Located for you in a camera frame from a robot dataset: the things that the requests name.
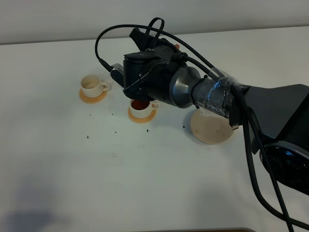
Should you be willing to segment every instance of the coffee grounds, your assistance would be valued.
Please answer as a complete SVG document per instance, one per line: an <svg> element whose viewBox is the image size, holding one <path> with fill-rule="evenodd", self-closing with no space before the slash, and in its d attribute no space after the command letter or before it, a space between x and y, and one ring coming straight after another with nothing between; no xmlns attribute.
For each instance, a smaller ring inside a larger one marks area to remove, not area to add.
<svg viewBox="0 0 309 232"><path fill-rule="evenodd" d="M136 110L143 110L146 109L149 106L149 101L139 101L139 100L133 100L131 106L133 109Z"/></svg>

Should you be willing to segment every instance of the white teacup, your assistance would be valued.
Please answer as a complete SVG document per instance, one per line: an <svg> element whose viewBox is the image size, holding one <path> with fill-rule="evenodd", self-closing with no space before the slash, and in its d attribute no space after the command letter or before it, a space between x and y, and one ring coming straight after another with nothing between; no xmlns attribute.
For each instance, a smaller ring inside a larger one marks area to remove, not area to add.
<svg viewBox="0 0 309 232"><path fill-rule="evenodd" d="M85 76L81 81L82 92L89 98L96 98L110 88L110 84L103 82L96 75Z"/></svg>
<svg viewBox="0 0 309 232"><path fill-rule="evenodd" d="M133 101L134 100L130 101L130 112L136 118L146 118L151 114L151 112L154 109L157 109L160 106L159 101L155 100L155 101L150 101L149 105L146 108L137 110L132 107Z"/></svg>

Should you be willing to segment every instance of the clear tape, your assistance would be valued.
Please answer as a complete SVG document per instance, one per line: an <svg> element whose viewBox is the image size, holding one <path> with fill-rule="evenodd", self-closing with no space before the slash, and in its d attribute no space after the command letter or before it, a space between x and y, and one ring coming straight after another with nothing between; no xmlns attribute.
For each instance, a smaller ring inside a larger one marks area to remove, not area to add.
<svg viewBox="0 0 309 232"><path fill-rule="evenodd" d="M209 76L201 81L193 91L195 105L206 109L201 110L201 114L213 116L208 112L211 111L217 115L229 118L234 98L230 93L232 85L239 85L234 77L217 68L210 69Z"/></svg>

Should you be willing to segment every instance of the white table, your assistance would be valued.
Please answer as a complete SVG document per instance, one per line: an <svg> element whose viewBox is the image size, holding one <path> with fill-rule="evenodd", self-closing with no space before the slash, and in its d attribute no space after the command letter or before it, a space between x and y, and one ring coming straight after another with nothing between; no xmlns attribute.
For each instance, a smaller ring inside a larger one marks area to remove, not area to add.
<svg viewBox="0 0 309 232"><path fill-rule="evenodd" d="M241 83L309 85L309 27L179 37ZM94 42L0 46L0 231L287 231L253 193L241 129L203 144L188 127L195 108L167 104L150 123L131 122L129 99L96 60ZM99 44L110 64L136 51L129 38ZM79 99L87 74L112 83L104 101ZM254 159L260 189L279 209ZM309 196L280 186L290 216L309 223Z"/></svg>

